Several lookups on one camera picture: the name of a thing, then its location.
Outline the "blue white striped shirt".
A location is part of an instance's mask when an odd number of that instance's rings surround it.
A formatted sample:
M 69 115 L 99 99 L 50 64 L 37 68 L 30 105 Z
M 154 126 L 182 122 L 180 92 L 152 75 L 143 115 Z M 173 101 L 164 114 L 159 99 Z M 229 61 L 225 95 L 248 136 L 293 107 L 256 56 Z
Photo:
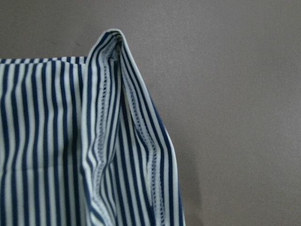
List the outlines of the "blue white striped shirt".
M 122 31 L 1 59 L 3 226 L 183 226 L 175 151 Z

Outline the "brown paper table cover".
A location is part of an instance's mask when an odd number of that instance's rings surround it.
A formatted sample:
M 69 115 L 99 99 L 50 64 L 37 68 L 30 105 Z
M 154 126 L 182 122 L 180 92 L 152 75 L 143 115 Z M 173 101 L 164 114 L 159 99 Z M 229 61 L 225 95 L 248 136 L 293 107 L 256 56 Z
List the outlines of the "brown paper table cover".
M 87 56 L 109 28 L 174 144 L 186 225 L 300 225 L 300 1 L 3 0 L 0 56 Z

